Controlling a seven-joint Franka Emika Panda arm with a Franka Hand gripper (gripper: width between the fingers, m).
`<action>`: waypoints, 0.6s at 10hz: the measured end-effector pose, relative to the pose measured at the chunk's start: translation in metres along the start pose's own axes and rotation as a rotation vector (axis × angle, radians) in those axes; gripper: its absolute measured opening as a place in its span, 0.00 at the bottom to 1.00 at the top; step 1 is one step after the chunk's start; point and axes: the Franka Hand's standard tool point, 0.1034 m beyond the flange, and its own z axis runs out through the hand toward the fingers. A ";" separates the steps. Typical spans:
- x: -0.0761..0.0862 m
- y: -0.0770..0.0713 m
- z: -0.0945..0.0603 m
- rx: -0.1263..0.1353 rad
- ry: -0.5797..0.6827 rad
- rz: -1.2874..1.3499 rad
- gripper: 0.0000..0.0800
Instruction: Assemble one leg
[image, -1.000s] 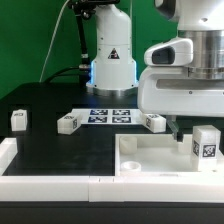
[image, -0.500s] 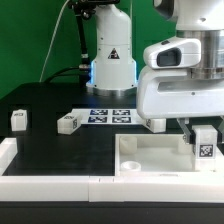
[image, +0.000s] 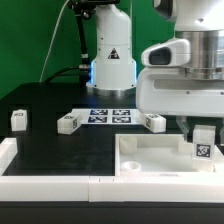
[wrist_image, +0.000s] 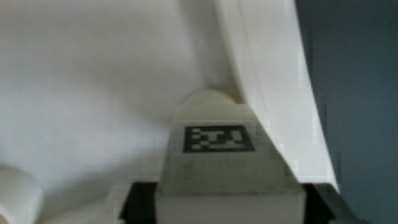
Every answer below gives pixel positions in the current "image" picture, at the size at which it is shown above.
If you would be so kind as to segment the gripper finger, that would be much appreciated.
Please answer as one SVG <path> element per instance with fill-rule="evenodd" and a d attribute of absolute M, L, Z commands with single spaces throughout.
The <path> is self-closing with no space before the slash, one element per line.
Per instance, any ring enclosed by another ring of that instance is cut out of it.
<path fill-rule="evenodd" d="M 180 128 L 180 130 L 182 131 L 184 139 L 187 139 L 188 133 L 190 131 L 190 127 L 187 123 L 187 117 L 186 116 L 177 116 L 176 123 L 177 123 L 178 127 Z"/>
<path fill-rule="evenodd" d="M 224 144 L 224 117 L 219 121 L 220 144 Z"/>

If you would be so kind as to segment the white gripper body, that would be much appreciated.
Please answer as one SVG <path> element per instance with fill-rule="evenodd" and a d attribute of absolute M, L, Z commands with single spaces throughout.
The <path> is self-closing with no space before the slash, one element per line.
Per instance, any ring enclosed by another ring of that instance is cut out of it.
<path fill-rule="evenodd" d="M 136 106 L 144 114 L 224 117 L 224 81 L 188 79 L 182 68 L 144 68 Z"/>

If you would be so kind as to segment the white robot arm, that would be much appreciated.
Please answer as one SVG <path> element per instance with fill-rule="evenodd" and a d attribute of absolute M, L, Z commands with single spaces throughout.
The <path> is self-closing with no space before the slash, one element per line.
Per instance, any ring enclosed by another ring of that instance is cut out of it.
<path fill-rule="evenodd" d="M 130 21 L 115 6 L 96 8 L 97 56 L 91 91 L 136 90 L 144 114 L 224 118 L 224 0 L 152 0 L 174 23 L 174 37 L 145 49 L 137 72 L 130 47 Z"/>

